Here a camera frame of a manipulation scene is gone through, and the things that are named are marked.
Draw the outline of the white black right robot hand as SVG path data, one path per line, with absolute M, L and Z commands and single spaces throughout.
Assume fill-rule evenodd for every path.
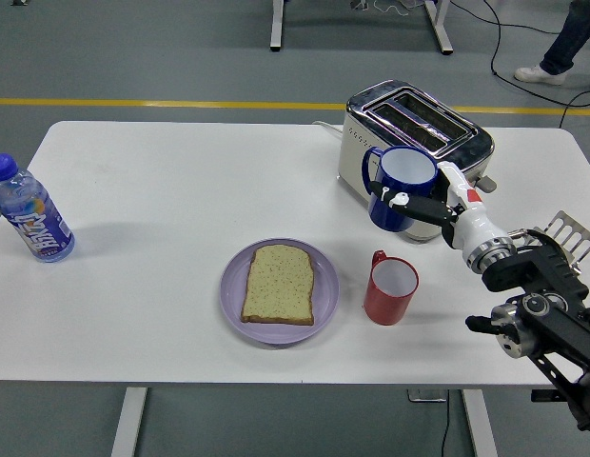
M 489 220 L 480 195 L 460 169 L 443 161 L 438 164 L 438 170 L 439 181 L 445 185 L 442 200 L 397 191 L 378 181 L 370 183 L 370 190 L 392 211 L 439 227 L 447 245 L 460 250 L 465 259 L 479 252 L 513 252 L 511 237 Z

